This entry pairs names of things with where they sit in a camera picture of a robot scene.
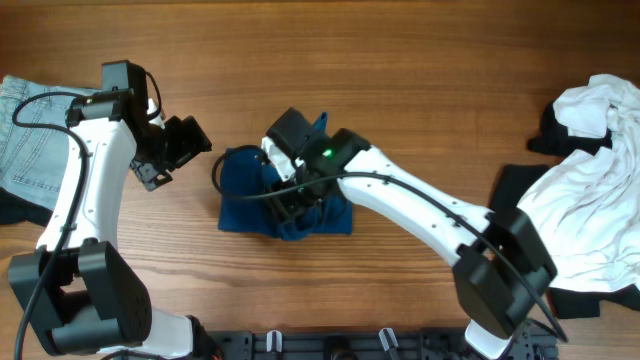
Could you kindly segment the blue t-shirt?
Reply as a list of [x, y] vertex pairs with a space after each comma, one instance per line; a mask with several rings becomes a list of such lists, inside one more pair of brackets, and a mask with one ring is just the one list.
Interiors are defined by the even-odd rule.
[[[328, 114], [308, 121], [294, 108], [286, 110], [266, 131], [275, 144], [292, 158], [304, 164], [298, 169], [297, 183], [315, 183], [315, 178], [334, 179], [343, 172], [347, 161], [366, 141], [348, 131], [340, 130], [331, 136], [326, 132]], [[329, 198], [324, 210], [313, 212], [314, 217], [302, 222], [277, 224], [270, 220], [265, 208], [263, 176], [277, 174], [258, 145], [229, 148], [213, 165], [211, 178], [214, 188], [222, 195], [218, 228], [236, 233], [258, 233], [284, 241], [300, 241], [311, 234], [346, 234], [352, 232], [352, 203], [338, 190]]]

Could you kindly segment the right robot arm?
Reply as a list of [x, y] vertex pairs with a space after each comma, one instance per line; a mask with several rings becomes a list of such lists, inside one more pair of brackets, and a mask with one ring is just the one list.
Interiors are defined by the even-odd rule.
[[459, 304], [470, 319], [464, 340], [485, 359], [507, 354], [557, 274], [525, 212], [492, 211], [450, 196], [351, 130], [328, 135], [290, 108], [266, 131], [261, 149], [280, 178], [272, 205], [282, 218], [340, 195], [439, 255], [451, 267]]

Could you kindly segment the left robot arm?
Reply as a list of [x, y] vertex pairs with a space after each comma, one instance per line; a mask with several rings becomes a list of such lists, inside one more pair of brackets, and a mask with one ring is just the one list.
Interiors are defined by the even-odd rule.
[[127, 60], [102, 67], [102, 87], [73, 95], [61, 131], [68, 158], [58, 200], [34, 252], [15, 256], [9, 284], [23, 309], [14, 355], [33, 331], [52, 356], [219, 359], [198, 319], [153, 307], [117, 249], [124, 182], [155, 190], [212, 145], [192, 117], [163, 120], [153, 76]]

